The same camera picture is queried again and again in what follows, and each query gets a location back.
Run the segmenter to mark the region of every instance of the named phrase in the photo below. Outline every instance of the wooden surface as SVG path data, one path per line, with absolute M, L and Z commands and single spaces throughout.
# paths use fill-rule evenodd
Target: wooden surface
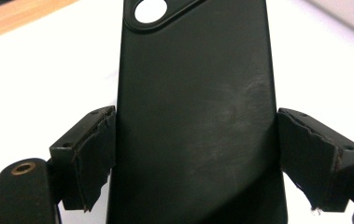
M 0 35 L 77 0 L 14 0 L 0 6 Z

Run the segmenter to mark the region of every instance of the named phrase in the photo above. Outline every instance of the screw hole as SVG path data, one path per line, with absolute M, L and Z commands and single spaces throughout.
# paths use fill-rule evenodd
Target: screw hole
M 34 162 L 28 161 L 28 162 L 21 163 L 21 164 L 17 165 L 16 167 L 14 167 L 13 170 L 11 170 L 11 173 L 13 175 L 24 175 L 24 174 L 29 173 L 32 170 L 34 170 L 35 167 L 36 167 L 36 164 Z
M 349 146 L 349 145 L 345 145 L 345 146 L 343 146 L 343 148 L 345 148 L 347 150 L 354 150 L 354 147 Z

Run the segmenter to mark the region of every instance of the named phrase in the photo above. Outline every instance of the black phone case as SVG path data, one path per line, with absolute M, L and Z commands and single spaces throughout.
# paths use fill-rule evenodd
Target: black phone case
M 287 223 L 264 0 L 125 0 L 108 223 Z

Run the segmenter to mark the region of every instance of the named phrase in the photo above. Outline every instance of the white table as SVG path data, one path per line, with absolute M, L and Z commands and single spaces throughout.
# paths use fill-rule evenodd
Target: white table
M 302 0 L 267 4 L 277 106 L 354 141 L 354 32 Z M 86 113 L 116 103 L 121 8 L 121 0 L 79 0 L 0 36 L 0 172 L 47 160 Z M 290 224 L 351 223 L 352 203 L 345 214 L 319 216 L 285 179 Z M 107 188 L 90 214 L 62 211 L 64 223 L 105 223 Z

